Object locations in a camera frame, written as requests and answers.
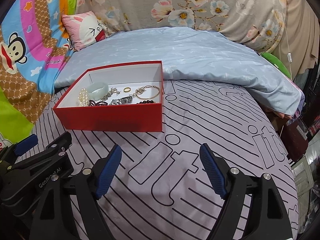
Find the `silver wristwatch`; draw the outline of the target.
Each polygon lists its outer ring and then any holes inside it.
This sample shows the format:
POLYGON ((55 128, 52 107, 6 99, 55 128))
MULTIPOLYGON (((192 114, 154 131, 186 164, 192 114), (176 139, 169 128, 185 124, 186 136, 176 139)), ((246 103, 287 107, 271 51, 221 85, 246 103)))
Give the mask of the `silver wristwatch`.
POLYGON ((128 105, 133 102, 133 96, 125 96, 119 99, 113 99, 110 102, 110 105, 116 106, 116 105, 128 105))

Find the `red jewelry box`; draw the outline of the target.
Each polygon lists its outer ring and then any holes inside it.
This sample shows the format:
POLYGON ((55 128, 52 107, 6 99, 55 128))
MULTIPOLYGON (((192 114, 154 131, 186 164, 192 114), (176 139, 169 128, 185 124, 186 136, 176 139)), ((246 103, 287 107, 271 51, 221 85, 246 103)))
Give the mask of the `red jewelry box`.
POLYGON ((109 132, 162 131, 163 69, 161 61, 112 64, 86 70, 67 89, 53 107, 66 129, 109 132), (86 88, 94 82, 107 83, 120 94, 107 100, 89 100, 86 88), (135 97, 137 88, 154 85, 160 88, 155 99, 135 97), (128 105, 110 105, 113 99, 133 96, 128 105))

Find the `pale green jade bangle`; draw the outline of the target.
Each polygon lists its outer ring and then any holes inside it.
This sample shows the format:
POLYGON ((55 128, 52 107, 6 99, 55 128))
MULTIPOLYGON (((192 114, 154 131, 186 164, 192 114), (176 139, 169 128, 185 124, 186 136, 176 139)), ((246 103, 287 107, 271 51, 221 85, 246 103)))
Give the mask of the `pale green jade bangle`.
POLYGON ((90 84, 86 90, 88 99, 96 101, 102 99, 108 93, 109 86, 104 82, 94 82, 90 84))

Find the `thin gold bangle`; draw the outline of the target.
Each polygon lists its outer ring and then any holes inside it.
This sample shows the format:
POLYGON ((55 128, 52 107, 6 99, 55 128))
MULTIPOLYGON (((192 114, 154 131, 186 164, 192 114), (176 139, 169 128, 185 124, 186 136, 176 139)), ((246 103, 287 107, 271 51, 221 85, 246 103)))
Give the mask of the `thin gold bangle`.
POLYGON ((137 88, 135 91, 135 97, 140 100, 155 99, 160 94, 160 88, 154 85, 147 85, 137 88))

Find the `cartoon monkey quilt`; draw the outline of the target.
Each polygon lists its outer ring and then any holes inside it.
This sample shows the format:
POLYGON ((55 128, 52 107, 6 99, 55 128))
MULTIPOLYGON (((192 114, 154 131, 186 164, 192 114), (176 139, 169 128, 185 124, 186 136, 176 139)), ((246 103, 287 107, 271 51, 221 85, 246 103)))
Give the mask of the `cartoon monkey quilt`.
POLYGON ((1 148, 28 137, 74 49, 61 16, 76 0, 16 0, 1 22, 1 148))

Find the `light blue blanket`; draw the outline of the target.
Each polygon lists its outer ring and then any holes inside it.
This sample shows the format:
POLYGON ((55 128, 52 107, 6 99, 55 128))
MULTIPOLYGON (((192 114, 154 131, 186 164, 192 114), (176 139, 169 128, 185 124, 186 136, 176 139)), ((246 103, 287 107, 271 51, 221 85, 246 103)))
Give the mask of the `light blue blanket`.
POLYGON ((161 27, 119 32, 75 52, 55 80, 71 85, 89 68, 125 62, 161 61, 166 80, 217 81, 240 85, 264 106, 294 116, 303 92, 253 49, 216 31, 161 27))

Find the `pink rabbit pillow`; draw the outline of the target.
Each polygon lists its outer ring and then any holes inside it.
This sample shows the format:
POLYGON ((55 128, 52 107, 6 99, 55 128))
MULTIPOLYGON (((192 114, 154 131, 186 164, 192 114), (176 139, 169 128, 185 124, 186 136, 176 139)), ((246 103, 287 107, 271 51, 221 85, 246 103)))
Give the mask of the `pink rabbit pillow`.
POLYGON ((62 23, 76 51, 107 38, 106 26, 92 11, 75 15, 63 14, 62 23))

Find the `green plush toy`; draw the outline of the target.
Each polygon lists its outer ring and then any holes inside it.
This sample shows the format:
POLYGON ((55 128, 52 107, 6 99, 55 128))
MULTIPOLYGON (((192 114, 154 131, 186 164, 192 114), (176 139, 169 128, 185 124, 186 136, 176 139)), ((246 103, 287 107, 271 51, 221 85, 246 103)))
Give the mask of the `green plush toy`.
POLYGON ((291 79, 291 74, 285 67, 285 65, 278 59, 276 56, 271 53, 261 53, 260 54, 264 59, 266 59, 269 63, 274 65, 278 70, 280 70, 286 77, 291 79))

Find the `beige curtain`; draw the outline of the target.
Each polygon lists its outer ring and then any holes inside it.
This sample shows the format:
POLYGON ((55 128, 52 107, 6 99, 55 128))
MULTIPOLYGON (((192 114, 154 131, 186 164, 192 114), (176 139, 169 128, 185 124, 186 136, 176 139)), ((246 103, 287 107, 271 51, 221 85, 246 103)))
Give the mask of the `beige curtain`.
POLYGON ((272 54, 295 78, 318 62, 319 22, 306 0, 286 0, 286 9, 286 30, 272 54))

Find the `grey floral duvet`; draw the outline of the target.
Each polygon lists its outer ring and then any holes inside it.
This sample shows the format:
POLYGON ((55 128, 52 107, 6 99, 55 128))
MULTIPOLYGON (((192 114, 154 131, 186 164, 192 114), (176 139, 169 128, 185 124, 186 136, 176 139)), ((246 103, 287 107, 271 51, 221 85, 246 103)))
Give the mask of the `grey floral duvet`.
POLYGON ((76 0, 112 33, 158 27, 218 31, 258 52, 271 52, 285 29, 286 0, 76 0))

